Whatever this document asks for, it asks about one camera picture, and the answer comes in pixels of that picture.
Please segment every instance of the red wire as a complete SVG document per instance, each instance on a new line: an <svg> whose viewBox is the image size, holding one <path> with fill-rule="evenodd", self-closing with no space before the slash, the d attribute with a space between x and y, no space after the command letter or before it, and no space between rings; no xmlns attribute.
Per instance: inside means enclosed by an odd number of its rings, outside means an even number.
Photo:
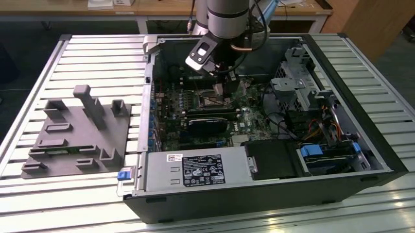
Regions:
<svg viewBox="0 0 415 233"><path fill-rule="evenodd" d="M308 132L311 132L311 125L312 125L312 122L318 121L316 119L311 120L310 124L308 124Z"/></svg>

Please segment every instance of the wooden table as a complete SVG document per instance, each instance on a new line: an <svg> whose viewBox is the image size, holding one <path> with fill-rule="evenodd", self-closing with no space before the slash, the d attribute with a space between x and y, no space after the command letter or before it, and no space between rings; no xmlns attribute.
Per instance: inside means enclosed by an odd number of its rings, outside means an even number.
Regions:
<svg viewBox="0 0 415 233"><path fill-rule="evenodd" d="M315 0L276 9L272 20L312 21L311 33L320 32L331 10ZM124 21L138 22L140 34L148 34L147 21L187 20L191 0L136 0L132 6L88 10L87 0L0 0L0 21Z"/></svg>

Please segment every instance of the metal panel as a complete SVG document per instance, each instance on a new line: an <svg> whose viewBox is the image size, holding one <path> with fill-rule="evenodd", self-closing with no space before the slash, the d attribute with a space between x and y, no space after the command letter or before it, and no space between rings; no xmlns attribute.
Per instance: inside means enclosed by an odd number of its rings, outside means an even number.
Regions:
<svg viewBox="0 0 415 233"><path fill-rule="evenodd" d="M75 88L76 85L88 84L91 87L116 87L116 86L143 86L144 77L142 78L120 78L120 79L106 79L103 82L99 79L82 79L82 80L67 80L67 81L51 81L47 83L47 89L63 89Z"/></svg>
<svg viewBox="0 0 415 233"><path fill-rule="evenodd" d="M142 43L122 44L70 44L67 50L120 50L120 49L143 49Z"/></svg>
<svg viewBox="0 0 415 233"><path fill-rule="evenodd" d="M142 43L130 43L127 38L142 38L140 35L80 35L75 42L92 44L70 44L64 58L90 56L135 56L140 55ZM350 44L331 35L315 37L323 46L322 50L332 59L359 58L351 56ZM20 126L16 135L16 148L9 149L11 159L5 164L0 180L0 231L72 231L72 232L395 232L415 227L415 122L414 115L406 110L402 100L396 98L390 86L382 82L360 59L362 65L350 60L339 60L335 69L346 80L352 93L363 104L366 111L384 137L392 144L398 156L411 173L390 184L363 190L358 195L340 203L306 206L299 208L196 219L170 224L147 225L140 222L135 213L122 203L118 193L131 190L126 182L122 190L116 185L116 173L102 173L67 177L23 180L19 178L23 160L36 140L46 115L41 109L48 98L64 98L68 106L80 105L71 95L74 83L92 83L92 95L103 104L114 99L124 99L134 104L134 115L128 130L126 165L136 163L138 136L142 103L142 87L135 86L142 80L143 68L120 70L119 63L107 63L103 70L67 69L50 75L51 81L44 87L58 88L40 90L27 114L27 122ZM127 85L116 84L128 81Z"/></svg>
<svg viewBox="0 0 415 233"><path fill-rule="evenodd" d="M144 62L143 63L74 64L74 65L58 65L55 72L144 69L144 68L146 68Z"/></svg>
<svg viewBox="0 0 415 233"><path fill-rule="evenodd" d="M143 50L67 50L63 57L143 55Z"/></svg>
<svg viewBox="0 0 415 233"><path fill-rule="evenodd" d="M52 74L51 80L130 78L143 75L144 69L60 72Z"/></svg>
<svg viewBox="0 0 415 233"><path fill-rule="evenodd" d="M63 57L59 64L142 62L143 56Z"/></svg>
<svg viewBox="0 0 415 233"><path fill-rule="evenodd" d="M143 37L72 38L70 44L142 43Z"/></svg>

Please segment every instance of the motherboard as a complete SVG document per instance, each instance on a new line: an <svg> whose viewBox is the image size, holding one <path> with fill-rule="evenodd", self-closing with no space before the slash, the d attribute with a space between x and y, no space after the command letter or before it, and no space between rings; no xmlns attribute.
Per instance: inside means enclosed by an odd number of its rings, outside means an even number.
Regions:
<svg viewBox="0 0 415 233"><path fill-rule="evenodd" d="M158 93L162 150L194 150L240 146L246 141L271 139L272 132L259 107L264 85L236 83L236 91L218 98L212 89L175 83Z"/></svg>

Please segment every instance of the sticker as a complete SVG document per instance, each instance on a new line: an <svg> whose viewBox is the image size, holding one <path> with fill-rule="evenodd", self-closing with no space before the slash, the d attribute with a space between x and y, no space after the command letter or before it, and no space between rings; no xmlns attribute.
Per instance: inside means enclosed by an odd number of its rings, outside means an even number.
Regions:
<svg viewBox="0 0 415 233"><path fill-rule="evenodd" d="M132 11L116 11L115 14L118 14L118 15L134 15L135 12L132 12Z"/></svg>
<svg viewBox="0 0 415 233"><path fill-rule="evenodd" d="M226 183L220 154L180 157L186 187Z"/></svg>
<svg viewBox="0 0 415 233"><path fill-rule="evenodd" d="M168 162L178 162L182 161L183 154L168 154L167 155L167 161Z"/></svg>

